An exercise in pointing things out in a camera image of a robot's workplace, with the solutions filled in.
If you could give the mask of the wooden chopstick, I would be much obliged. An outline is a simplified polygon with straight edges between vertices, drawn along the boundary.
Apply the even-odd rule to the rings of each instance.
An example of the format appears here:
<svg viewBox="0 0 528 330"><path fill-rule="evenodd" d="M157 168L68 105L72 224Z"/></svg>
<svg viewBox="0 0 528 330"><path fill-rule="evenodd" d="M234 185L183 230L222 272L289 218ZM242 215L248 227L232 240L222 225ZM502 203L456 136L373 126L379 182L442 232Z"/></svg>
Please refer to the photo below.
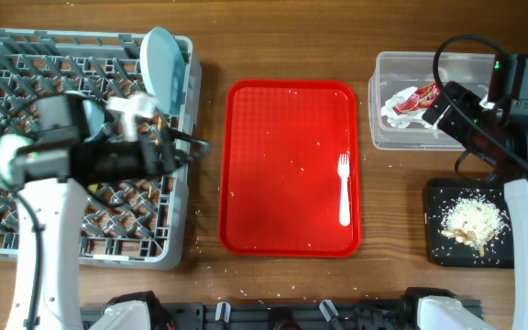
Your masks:
<svg viewBox="0 0 528 330"><path fill-rule="evenodd" d="M155 132L154 132L154 144L156 146L160 145L159 132L160 132L161 127L162 127L162 118L158 116L158 122L156 124ZM149 187L148 187L148 198L150 200L153 197L153 192L154 192L153 184L150 182Z"/></svg>

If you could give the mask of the red snack wrapper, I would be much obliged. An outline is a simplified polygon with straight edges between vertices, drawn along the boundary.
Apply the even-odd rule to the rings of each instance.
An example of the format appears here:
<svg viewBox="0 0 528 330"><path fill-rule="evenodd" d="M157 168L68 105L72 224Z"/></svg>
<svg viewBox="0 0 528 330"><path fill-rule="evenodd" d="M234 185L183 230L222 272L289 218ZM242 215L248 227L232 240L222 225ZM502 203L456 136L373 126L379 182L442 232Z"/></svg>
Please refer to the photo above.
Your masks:
<svg viewBox="0 0 528 330"><path fill-rule="evenodd" d="M411 112L425 110L431 106L439 94L439 88L434 82L432 82L425 87L416 89L401 103L393 106L392 109L397 115L407 115Z"/></svg>

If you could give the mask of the white tissue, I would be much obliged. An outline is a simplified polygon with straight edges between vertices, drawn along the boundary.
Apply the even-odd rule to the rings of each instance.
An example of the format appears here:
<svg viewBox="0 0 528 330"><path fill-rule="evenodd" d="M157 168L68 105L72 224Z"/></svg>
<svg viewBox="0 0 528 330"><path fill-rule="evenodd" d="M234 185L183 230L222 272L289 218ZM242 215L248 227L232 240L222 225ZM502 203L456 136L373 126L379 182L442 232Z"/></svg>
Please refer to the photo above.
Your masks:
<svg viewBox="0 0 528 330"><path fill-rule="evenodd" d="M407 115L397 115L393 111L393 107L401 103L406 97L410 96L416 89L415 86L408 87L400 92L397 92L381 107L381 115L387 117L387 123L394 128L408 128L411 124L418 124L426 129L432 129L434 126L423 120L425 110L411 112Z"/></svg>

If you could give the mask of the light blue plate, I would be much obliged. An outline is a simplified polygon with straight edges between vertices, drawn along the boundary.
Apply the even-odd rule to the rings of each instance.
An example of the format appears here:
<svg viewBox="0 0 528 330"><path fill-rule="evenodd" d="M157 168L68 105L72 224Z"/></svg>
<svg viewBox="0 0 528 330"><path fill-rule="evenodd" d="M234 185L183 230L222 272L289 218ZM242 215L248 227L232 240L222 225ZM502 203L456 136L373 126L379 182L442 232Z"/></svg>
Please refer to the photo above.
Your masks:
<svg viewBox="0 0 528 330"><path fill-rule="evenodd" d="M163 27L153 28L142 40L139 60L143 83L157 108L179 117L185 61L175 38Z"/></svg>

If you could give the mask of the rice and peanut scraps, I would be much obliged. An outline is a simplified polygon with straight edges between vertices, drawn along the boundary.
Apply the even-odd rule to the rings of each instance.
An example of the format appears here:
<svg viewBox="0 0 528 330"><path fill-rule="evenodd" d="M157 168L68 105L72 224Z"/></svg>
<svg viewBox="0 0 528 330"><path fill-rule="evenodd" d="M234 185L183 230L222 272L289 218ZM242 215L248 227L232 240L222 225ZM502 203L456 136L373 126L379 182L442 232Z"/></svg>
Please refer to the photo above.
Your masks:
<svg viewBox="0 0 528 330"><path fill-rule="evenodd" d="M442 209L440 237L475 250L474 256L483 258L494 250L494 242L509 229L509 213L501 210L483 195L458 197L445 202Z"/></svg>

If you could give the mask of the white plastic fork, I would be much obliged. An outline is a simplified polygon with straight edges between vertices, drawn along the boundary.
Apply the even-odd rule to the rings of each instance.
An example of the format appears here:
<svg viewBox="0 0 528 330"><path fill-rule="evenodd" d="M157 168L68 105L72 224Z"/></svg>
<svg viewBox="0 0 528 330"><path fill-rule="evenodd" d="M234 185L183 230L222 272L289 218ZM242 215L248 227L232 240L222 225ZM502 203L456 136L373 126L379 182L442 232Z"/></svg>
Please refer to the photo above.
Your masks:
<svg viewBox="0 0 528 330"><path fill-rule="evenodd" d="M341 154L337 164L337 174L340 178L340 202L339 202L339 224L341 226L349 226L351 222L351 215L349 209L349 192L348 179L350 175L349 156Z"/></svg>

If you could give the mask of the small green bowl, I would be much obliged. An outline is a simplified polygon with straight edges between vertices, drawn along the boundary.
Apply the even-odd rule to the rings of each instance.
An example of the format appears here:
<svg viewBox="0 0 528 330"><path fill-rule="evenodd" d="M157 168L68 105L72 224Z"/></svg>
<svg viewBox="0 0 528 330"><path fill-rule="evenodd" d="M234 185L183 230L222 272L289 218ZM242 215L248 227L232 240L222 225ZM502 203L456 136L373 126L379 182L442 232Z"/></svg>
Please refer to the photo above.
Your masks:
<svg viewBox="0 0 528 330"><path fill-rule="evenodd" d="M17 155L20 148L30 146L33 139L16 134L8 134L0 137L0 188L8 190L7 183L12 182L12 159Z"/></svg>

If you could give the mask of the white bowl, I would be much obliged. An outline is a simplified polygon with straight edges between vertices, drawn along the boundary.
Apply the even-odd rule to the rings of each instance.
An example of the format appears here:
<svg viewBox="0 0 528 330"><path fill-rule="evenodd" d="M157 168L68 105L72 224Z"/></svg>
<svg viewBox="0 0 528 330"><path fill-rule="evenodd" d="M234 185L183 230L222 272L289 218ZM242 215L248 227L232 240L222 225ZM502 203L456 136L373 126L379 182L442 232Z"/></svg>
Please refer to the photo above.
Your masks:
<svg viewBox="0 0 528 330"><path fill-rule="evenodd" d="M71 140L90 142L99 139L105 123L105 112L94 99L78 92L63 95L68 124L66 130Z"/></svg>

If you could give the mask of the yellow plastic cup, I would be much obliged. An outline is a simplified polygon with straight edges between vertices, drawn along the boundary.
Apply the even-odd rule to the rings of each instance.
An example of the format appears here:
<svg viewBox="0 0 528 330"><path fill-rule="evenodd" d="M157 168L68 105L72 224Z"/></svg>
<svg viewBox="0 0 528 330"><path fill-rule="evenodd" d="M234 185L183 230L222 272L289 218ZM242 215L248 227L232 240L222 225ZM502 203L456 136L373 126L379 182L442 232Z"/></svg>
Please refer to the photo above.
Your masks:
<svg viewBox="0 0 528 330"><path fill-rule="evenodd" d="M88 190L91 193L95 193L98 190L98 187L99 187L99 185L97 183L96 184L91 184L91 185L88 186Z"/></svg>

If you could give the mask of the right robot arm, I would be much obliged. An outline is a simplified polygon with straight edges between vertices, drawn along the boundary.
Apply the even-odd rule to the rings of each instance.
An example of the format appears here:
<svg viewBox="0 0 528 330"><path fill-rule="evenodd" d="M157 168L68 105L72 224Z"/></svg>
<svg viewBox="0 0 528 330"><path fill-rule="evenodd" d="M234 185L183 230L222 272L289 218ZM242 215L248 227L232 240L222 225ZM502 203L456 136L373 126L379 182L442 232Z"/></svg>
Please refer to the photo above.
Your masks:
<svg viewBox="0 0 528 330"><path fill-rule="evenodd" d="M528 55L495 56L488 92L491 109L457 82L434 82L440 94L424 120L491 164L503 185L513 237L512 326L528 329Z"/></svg>

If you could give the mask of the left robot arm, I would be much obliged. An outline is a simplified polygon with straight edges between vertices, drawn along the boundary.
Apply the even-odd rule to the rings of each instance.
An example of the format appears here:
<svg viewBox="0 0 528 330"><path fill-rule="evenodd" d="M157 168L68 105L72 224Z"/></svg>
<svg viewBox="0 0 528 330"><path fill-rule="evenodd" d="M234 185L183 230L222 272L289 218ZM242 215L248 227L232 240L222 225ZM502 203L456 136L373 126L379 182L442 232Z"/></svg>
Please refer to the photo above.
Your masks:
<svg viewBox="0 0 528 330"><path fill-rule="evenodd" d="M140 117L155 113L146 93L112 97L103 109L121 115L119 142L94 139L86 108L94 99L54 93L25 104L39 129L0 136L0 188L17 211L19 232L16 281L8 329L81 329L78 238L94 183L148 180L196 160L176 148L193 136L172 127L154 139L137 129Z"/></svg>

